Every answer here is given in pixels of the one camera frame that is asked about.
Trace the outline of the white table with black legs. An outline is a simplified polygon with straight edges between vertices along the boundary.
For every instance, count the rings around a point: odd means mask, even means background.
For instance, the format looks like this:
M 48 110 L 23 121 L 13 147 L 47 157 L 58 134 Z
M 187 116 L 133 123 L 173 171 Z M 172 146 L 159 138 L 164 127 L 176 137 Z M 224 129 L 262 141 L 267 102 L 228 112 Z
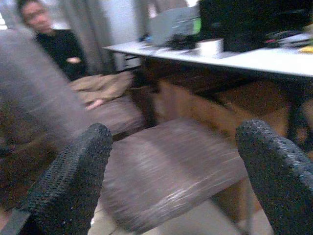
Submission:
M 178 62 L 216 71 L 228 71 L 268 79 L 281 84 L 291 94 L 288 138 L 295 141 L 300 120 L 300 107 L 313 97 L 313 55 L 299 54 L 293 49 L 260 48 L 248 52 L 222 52 L 207 57 L 193 50 L 174 51 L 167 47 L 156 49 L 139 42 L 129 42 L 104 48 L 109 55 L 115 53 Z

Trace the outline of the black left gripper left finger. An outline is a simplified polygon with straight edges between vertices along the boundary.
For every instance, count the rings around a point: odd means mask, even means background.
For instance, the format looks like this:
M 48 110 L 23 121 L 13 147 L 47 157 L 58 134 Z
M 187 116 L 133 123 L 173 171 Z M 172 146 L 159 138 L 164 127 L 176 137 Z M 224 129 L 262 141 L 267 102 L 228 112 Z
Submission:
M 111 149 L 100 123 L 66 145 L 19 203 L 30 213 L 23 235 L 87 235 Z

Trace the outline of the brown cardboard box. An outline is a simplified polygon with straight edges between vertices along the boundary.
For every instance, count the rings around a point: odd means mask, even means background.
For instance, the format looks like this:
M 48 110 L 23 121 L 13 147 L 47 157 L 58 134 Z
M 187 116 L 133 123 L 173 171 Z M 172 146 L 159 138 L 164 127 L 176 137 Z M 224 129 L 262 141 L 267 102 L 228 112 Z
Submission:
M 194 119 L 235 141 L 236 128 L 244 120 L 260 119 L 287 136 L 289 105 L 272 82 L 251 82 L 213 94 L 165 78 L 159 87 L 167 120 Z

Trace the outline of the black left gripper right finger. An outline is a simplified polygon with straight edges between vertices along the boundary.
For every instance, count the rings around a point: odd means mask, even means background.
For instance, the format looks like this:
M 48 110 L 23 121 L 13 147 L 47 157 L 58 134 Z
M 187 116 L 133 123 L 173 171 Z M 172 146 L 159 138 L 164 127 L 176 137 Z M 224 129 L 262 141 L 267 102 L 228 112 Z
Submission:
M 235 139 L 274 235 L 313 235 L 313 161 L 262 120 L 242 122 Z

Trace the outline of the dark brown chair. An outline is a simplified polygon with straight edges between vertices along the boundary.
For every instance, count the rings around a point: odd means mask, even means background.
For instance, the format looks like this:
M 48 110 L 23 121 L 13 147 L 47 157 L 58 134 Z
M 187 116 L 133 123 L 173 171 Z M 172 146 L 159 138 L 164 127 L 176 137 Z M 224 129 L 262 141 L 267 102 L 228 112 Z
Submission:
M 140 109 L 129 96 L 122 96 L 108 102 L 95 101 L 84 105 L 78 96 L 68 108 L 71 117 L 84 129 L 100 123 L 106 126 L 113 136 L 135 133 L 145 126 L 145 120 Z

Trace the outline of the grey curtain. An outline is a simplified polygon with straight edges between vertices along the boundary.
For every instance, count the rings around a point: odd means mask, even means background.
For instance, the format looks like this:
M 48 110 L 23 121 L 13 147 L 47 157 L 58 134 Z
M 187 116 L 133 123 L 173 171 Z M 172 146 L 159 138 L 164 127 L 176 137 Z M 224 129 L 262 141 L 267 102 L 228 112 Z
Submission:
M 112 40 L 100 0 L 60 0 L 61 9 L 75 34 L 91 74 L 114 73 L 114 62 L 104 50 Z

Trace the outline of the person in black clothes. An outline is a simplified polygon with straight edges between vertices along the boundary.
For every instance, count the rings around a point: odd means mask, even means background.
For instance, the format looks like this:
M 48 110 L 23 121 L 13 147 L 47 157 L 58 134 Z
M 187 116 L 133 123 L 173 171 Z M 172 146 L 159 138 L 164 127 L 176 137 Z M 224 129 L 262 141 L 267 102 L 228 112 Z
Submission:
M 35 32 L 35 41 L 69 79 L 87 110 L 121 97 L 131 86 L 130 71 L 109 75 L 89 75 L 85 55 L 70 29 L 54 29 L 45 5 L 40 0 L 17 0 L 23 23 Z

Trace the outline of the white drawer unit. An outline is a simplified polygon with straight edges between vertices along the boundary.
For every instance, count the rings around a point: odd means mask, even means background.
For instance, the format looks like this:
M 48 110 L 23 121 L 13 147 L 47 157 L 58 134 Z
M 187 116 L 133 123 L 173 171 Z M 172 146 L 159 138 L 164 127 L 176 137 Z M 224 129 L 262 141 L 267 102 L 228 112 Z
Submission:
M 113 58 L 118 72 L 136 70 L 141 66 L 141 59 L 137 55 L 115 52 Z

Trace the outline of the white tape roll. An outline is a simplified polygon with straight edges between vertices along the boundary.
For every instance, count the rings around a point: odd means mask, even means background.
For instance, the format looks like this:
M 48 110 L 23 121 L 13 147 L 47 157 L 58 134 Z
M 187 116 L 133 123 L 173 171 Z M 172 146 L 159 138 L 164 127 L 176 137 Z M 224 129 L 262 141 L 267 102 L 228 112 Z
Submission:
M 224 40 L 222 38 L 207 39 L 196 42 L 196 49 L 200 56 L 214 56 L 224 51 Z

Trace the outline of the grey patterned chair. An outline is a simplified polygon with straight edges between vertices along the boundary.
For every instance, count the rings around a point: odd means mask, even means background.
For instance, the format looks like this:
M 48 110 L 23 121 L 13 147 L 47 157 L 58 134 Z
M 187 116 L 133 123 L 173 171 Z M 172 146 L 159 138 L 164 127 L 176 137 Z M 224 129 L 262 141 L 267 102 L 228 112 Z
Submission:
M 0 32 L 0 130 L 13 152 L 0 163 L 0 201 L 15 202 L 32 174 L 95 118 L 65 75 L 31 39 Z M 174 119 L 114 142 L 102 203 L 136 235 L 183 215 L 247 176 L 227 138 L 192 119 Z

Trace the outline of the grey box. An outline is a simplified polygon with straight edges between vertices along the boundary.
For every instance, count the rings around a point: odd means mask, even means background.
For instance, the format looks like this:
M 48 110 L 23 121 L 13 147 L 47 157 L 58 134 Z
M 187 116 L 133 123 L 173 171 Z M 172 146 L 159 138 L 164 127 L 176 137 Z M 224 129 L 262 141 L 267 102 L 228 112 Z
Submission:
M 150 19 L 151 43 L 160 47 L 173 36 L 189 36 L 197 33 L 200 11 L 197 6 L 175 8 L 164 11 Z

